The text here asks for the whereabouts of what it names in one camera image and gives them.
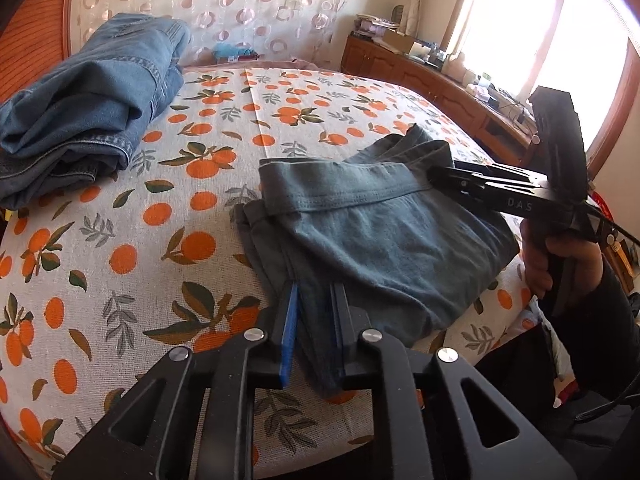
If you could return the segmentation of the person right hand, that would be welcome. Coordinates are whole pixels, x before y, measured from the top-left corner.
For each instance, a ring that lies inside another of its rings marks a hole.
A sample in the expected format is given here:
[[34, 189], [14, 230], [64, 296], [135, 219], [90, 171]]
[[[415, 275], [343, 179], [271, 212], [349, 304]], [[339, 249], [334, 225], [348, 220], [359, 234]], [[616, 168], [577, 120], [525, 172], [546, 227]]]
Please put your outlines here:
[[603, 259], [598, 244], [570, 233], [542, 238], [539, 222], [525, 219], [520, 224], [525, 281], [530, 291], [544, 299], [563, 276], [558, 263], [574, 263], [570, 273], [569, 302], [593, 292], [603, 278]]

